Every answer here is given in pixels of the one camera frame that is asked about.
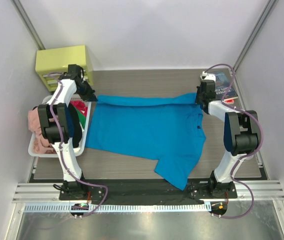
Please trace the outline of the blue t shirt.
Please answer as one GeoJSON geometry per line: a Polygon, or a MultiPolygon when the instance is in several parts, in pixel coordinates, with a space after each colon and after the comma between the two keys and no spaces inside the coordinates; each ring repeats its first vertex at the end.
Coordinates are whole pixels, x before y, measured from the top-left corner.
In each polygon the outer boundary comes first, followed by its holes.
{"type": "Polygon", "coordinates": [[[196,96],[99,95],[85,146],[156,160],[155,173],[183,191],[206,141],[196,96]]]}

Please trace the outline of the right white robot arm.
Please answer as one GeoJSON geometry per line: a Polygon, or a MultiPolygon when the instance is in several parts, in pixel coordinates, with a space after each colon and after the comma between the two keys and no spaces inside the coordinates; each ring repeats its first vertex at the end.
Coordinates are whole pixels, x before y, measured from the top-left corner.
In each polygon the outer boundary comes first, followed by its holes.
{"type": "Polygon", "coordinates": [[[200,81],[195,103],[206,114],[224,123],[225,153],[204,189],[211,198],[223,198],[233,190],[233,177],[239,166],[261,147],[263,133],[258,114],[254,110],[245,111],[217,100],[214,80],[200,81]]]}

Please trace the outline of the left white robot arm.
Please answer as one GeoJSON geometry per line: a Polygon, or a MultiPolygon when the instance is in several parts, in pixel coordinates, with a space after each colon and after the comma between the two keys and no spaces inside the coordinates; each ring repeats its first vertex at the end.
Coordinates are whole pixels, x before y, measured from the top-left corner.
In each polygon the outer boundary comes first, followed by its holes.
{"type": "Polygon", "coordinates": [[[57,80],[57,88],[47,103],[37,107],[37,112],[42,136],[52,145],[63,171],[62,184],[53,187],[60,192],[62,200],[82,200],[89,194],[89,187],[84,183],[74,149],[84,139],[84,128],[71,99],[74,94],[88,103],[98,99],[85,80],[84,69],[77,64],[70,64],[66,72],[54,72],[50,76],[57,80]]]}

